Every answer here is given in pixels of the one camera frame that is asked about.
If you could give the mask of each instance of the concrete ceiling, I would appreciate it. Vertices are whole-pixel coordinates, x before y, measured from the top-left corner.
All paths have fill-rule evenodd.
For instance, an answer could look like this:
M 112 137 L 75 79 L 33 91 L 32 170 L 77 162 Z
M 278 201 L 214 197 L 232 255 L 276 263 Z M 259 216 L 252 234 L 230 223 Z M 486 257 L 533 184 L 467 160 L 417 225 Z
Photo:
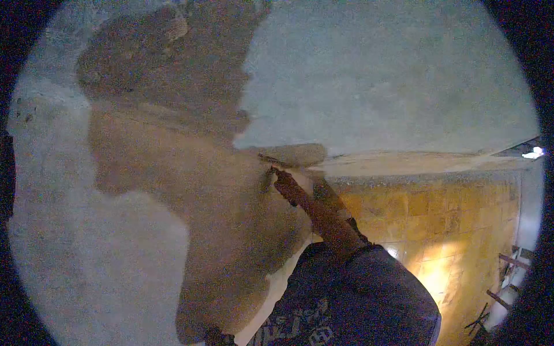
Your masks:
M 475 153 L 538 135 L 517 60 L 475 1 L 279 1 L 244 68 L 239 147 Z

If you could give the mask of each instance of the dark shirt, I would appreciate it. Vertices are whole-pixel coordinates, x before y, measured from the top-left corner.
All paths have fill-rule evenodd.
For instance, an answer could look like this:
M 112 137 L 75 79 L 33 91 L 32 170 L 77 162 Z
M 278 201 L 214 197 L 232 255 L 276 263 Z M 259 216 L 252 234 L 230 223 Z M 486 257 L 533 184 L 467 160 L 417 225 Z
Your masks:
M 311 244 L 248 346 L 432 345 L 440 313 L 425 287 L 380 245 L 337 267 Z

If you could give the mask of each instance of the tiled wall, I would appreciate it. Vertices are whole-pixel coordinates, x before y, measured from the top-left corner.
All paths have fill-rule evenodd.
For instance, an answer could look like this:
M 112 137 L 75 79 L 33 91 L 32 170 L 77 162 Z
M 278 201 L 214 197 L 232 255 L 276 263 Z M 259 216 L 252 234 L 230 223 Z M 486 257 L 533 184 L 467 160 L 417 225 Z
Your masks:
M 519 217 L 519 186 L 474 180 L 341 187 L 360 231 L 383 245 L 425 285 L 443 324 L 439 345 L 466 345 L 486 290 L 497 290 L 498 253 L 507 253 Z

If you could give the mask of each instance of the man's hand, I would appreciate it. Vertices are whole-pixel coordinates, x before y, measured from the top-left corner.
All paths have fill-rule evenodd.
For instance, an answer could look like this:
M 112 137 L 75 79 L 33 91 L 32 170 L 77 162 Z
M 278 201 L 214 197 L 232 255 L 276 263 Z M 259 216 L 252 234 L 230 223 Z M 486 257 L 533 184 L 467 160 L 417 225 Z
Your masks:
M 296 206 L 297 203 L 309 198 L 306 191 L 298 185 L 290 173 L 280 171 L 275 166 L 272 166 L 272 168 L 275 169 L 277 175 L 277 181 L 274 183 L 275 188 L 291 205 Z

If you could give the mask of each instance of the person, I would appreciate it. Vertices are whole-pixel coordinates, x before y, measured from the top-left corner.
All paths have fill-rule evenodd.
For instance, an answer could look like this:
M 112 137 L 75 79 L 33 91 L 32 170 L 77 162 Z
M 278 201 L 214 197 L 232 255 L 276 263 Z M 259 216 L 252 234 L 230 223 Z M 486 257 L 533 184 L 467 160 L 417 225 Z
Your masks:
M 369 242 L 353 217 L 339 215 L 345 208 L 337 196 L 335 203 L 322 202 L 291 174 L 274 169 L 275 188 L 302 207 L 324 241 L 304 250 L 281 300 L 248 346 L 434 345 L 441 315 L 417 278 Z M 212 327 L 206 345 L 235 345 L 234 337 Z

